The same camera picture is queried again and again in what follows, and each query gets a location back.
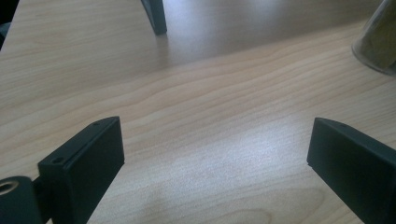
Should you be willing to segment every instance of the black plastic part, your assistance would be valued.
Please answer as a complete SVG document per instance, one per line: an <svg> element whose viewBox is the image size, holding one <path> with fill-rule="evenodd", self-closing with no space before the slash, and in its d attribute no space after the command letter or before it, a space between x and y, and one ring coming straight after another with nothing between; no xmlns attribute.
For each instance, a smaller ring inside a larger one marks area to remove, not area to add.
<svg viewBox="0 0 396 224"><path fill-rule="evenodd" d="M163 0L141 0L145 8L149 22L155 35L163 35L167 32Z"/></svg>
<svg viewBox="0 0 396 224"><path fill-rule="evenodd" d="M12 176L0 181L0 223L43 223L30 178Z"/></svg>
<svg viewBox="0 0 396 224"><path fill-rule="evenodd" d="M123 164L118 117L96 121L49 154L37 182L51 192L53 223L86 223Z"/></svg>
<svg viewBox="0 0 396 224"><path fill-rule="evenodd" d="M307 161L364 223L396 223L394 149L343 123L315 119Z"/></svg>

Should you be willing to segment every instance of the wooden table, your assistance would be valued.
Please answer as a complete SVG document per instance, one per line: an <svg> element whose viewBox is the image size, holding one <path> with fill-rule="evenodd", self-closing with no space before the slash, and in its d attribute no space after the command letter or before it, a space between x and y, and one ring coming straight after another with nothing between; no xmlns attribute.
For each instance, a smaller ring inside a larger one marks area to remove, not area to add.
<svg viewBox="0 0 396 224"><path fill-rule="evenodd" d="M361 223L307 166L315 117L396 147L396 79L351 43L380 1L21 0L0 52L0 178L119 115L90 223Z"/></svg>

